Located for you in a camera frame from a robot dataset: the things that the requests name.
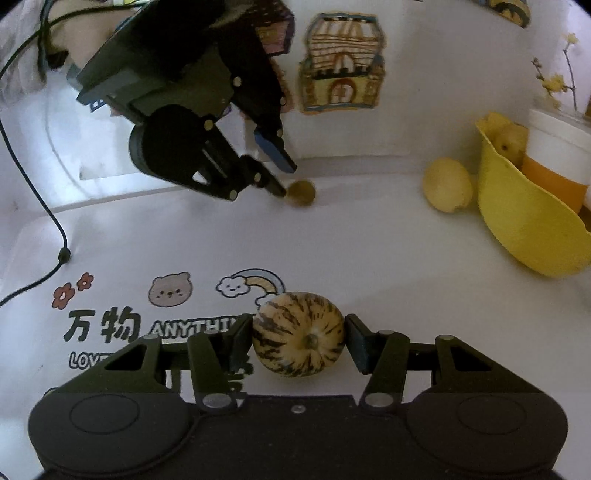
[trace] small pumpkin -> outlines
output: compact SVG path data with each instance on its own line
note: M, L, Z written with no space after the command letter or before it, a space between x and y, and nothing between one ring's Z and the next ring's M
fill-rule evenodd
M327 299L284 293L254 318L252 343L261 363L284 377L307 377L333 365L345 347L345 320Z

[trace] screw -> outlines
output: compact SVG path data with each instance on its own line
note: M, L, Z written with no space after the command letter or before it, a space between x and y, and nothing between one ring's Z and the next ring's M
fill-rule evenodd
M232 404L232 397L225 393L210 393L203 397L203 405L207 408L226 408Z
M388 408L394 403L394 399L387 393L370 393L365 397L365 403L373 408Z

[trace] yellow container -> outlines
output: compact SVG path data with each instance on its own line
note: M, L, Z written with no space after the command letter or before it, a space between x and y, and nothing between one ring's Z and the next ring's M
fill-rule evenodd
M574 275L591 265L591 233L554 195L529 181L499 155L491 138L510 120L492 113L476 125L484 137L478 205L511 255L547 277Z

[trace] castle door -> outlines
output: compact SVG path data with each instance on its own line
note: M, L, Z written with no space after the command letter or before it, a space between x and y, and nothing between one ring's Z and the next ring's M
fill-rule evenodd
M332 105L338 103L353 103L356 93L357 88L351 80L337 80L330 86L330 103Z

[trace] flower stem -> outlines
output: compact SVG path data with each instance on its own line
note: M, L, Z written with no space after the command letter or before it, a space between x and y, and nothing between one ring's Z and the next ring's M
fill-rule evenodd
M573 92L574 111L577 111L577 87L575 87L575 85L574 85L574 73L573 73L573 67L570 64L569 47L570 47L570 43L566 46L566 48L563 50L563 52L564 52L564 56L566 57L566 63L569 64L570 79L573 82L573 86L570 87L570 89Z

